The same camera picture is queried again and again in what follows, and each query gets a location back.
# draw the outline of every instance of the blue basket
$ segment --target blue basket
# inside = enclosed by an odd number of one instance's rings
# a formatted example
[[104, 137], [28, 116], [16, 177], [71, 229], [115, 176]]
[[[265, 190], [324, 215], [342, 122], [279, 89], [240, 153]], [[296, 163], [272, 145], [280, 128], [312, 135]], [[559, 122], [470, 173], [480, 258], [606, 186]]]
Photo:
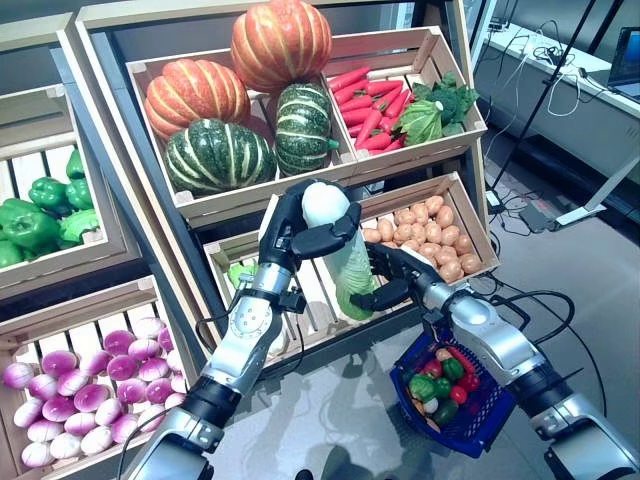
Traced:
[[460, 406], [451, 423], [441, 428], [441, 432], [431, 428], [425, 418], [413, 406], [407, 393], [410, 373], [418, 372], [431, 359], [435, 351], [445, 344], [435, 344], [426, 332], [420, 335], [396, 362], [391, 371], [391, 380], [396, 388], [401, 411], [407, 422], [418, 432], [428, 435], [438, 443], [473, 458], [478, 458], [483, 450], [489, 450], [515, 407], [513, 396], [501, 388], [480, 364], [470, 350], [454, 341], [446, 345], [455, 346], [476, 367], [480, 387], [469, 394]]

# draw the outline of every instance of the green striped pumpkin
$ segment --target green striped pumpkin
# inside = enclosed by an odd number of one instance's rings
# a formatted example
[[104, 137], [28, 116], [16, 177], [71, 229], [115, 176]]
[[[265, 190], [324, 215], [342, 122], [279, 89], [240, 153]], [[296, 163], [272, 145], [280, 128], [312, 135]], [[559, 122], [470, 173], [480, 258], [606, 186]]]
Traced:
[[275, 153], [260, 135], [217, 119], [197, 120], [169, 138], [165, 163], [171, 183], [194, 197], [273, 180]]
[[331, 104], [324, 90], [314, 83], [294, 83], [278, 99], [276, 153], [284, 176], [322, 167], [330, 148]]

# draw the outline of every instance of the squash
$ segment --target squash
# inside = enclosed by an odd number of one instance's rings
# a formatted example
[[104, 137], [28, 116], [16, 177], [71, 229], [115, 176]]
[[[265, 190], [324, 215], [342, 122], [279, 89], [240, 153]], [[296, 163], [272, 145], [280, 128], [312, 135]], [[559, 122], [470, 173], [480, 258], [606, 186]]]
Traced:
[[257, 133], [216, 119], [193, 122], [169, 138], [165, 164], [177, 191], [195, 197], [273, 180], [275, 153]]
[[231, 57], [242, 81], [261, 92], [318, 75], [329, 60], [326, 18], [300, 0], [254, 5], [233, 25]]
[[278, 167], [284, 176], [310, 172], [323, 166], [328, 150], [338, 142], [329, 137], [331, 104], [314, 83], [294, 83], [278, 99], [276, 144]]
[[249, 114], [247, 90], [233, 70], [208, 60], [167, 63], [147, 87], [151, 128], [164, 140], [200, 118], [242, 122]]

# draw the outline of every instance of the gray floor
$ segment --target gray floor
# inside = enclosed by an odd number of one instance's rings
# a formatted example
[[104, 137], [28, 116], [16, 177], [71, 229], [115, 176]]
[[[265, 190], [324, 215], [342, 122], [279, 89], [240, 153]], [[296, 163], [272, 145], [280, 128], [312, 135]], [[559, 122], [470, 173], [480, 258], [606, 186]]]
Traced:
[[[500, 137], [492, 157], [504, 158], [507, 147], [508, 140]], [[496, 174], [493, 162], [487, 172]], [[548, 189], [517, 166], [503, 181], [500, 193]], [[507, 228], [524, 231], [512, 219]], [[502, 243], [499, 278], [525, 290], [559, 290], [574, 299], [574, 326], [601, 368], [609, 419], [640, 447], [640, 249], [598, 219], [526, 238], [505, 233], [498, 222], [492, 230]], [[473, 285], [479, 291], [491, 288], [489, 280]], [[566, 308], [553, 299], [549, 305]], [[531, 337], [557, 325], [532, 302], [523, 306], [534, 318]], [[545, 445], [518, 411], [493, 449], [478, 460], [446, 451], [405, 424], [388, 372], [418, 334], [418, 327], [398, 332], [326, 367], [290, 374], [269, 391], [257, 391], [251, 412], [239, 415], [211, 458], [215, 478], [291, 480], [301, 468], [321, 480], [552, 478], [542, 459]], [[584, 367], [570, 383], [599, 407], [593, 368], [576, 339], [564, 333], [545, 351], [561, 373]]]

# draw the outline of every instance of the orange pumpkin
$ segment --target orange pumpkin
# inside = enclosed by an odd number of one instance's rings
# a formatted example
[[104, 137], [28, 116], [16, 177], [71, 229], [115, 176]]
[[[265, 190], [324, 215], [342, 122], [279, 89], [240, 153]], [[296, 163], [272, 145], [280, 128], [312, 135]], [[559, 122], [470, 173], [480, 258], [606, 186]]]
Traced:
[[332, 45], [329, 23], [314, 7], [300, 0], [271, 0], [236, 20], [231, 57], [245, 84], [275, 92], [318, 75]]
[[167, 63], [147, 88], [144, 102], [153, 130], [167, 140], [194, 120], [240, 123], [249, 113], [247, 90], [233, 70], [208, 60]]

